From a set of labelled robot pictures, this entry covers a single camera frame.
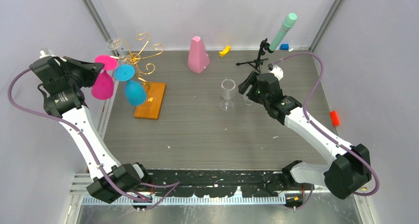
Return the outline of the short ribbed clear glass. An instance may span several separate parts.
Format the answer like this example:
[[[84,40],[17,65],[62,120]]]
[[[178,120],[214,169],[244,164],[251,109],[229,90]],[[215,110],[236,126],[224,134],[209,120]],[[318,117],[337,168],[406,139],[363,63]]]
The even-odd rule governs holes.
[[[246,95],[243,95],[243,102],[247,106],[253,105],[253,101],[250,100]]]

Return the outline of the pink wine glass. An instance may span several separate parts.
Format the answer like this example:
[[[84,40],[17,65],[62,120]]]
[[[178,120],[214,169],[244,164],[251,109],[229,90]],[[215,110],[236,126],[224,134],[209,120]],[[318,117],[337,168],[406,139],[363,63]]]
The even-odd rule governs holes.
[[[93,97],[99,100],[107,100],[113,96],[114,80],[108,74],[108,71],[113,71],[117,68],[118,62],[109,55],[99,55],[95,58],[96,63],[103,63],[103,72],[101,72],[91,89]]]

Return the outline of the clear wine glass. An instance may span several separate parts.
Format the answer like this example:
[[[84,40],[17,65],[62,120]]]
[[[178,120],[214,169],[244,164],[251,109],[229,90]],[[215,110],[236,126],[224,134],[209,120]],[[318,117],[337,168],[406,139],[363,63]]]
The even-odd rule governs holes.
[[[235,96],[236,83],[232,79],[225,79],[221,82],[221,97],[220,107],[224,111],[229,111],[234,107],[233,98]]]
[[[106,42],[106,49],[110,51],[114,56],[117,56],[119,58],[123,58],[126,56],[124,48],[125,43],[122,39],[109,39]]]

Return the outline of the blue wine glass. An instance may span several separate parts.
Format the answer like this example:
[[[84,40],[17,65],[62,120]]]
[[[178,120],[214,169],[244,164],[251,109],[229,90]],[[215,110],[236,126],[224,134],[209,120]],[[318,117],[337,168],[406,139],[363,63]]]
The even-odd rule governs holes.
[[[124,94],[128,103],[132,106],[143,104],[147,99],[147,93],[138,81],[133,80],[135,69],[129,65],[120,65],[114,72],[114,78],[120,82],[126,82]]]

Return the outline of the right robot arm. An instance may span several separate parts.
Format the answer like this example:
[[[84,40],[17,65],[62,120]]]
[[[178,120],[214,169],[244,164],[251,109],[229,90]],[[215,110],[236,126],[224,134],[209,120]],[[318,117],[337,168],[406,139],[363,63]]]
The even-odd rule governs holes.
[[[238,90],[262,105],[271,118],[304,138],[326,161],[324,165],[302,161],[287,165],[283,168],[284,187],[292,190],[301,183],[324,186],[339,199],[355,194],[373,177],[369,150],[341,139],[304,111],[298,100],[284,95],[279,83],[282,76],[282,72],[252,71]]]

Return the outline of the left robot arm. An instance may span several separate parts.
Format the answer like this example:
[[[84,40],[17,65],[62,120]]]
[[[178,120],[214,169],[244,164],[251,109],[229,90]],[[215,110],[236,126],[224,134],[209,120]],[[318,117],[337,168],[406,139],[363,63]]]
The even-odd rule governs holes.
[[[44,117],[58,121],[73,138],[81,152],[92,183],[88,193],[108,204],[121,196],[137,202],[151,199],[136,192],[147,191],[152,179],[138,163],[121,164],[108,150],[91,123],[82,88],[92,87],[107,62],[83,62],[69,57],[44,55],[30,65],[41,80]]]

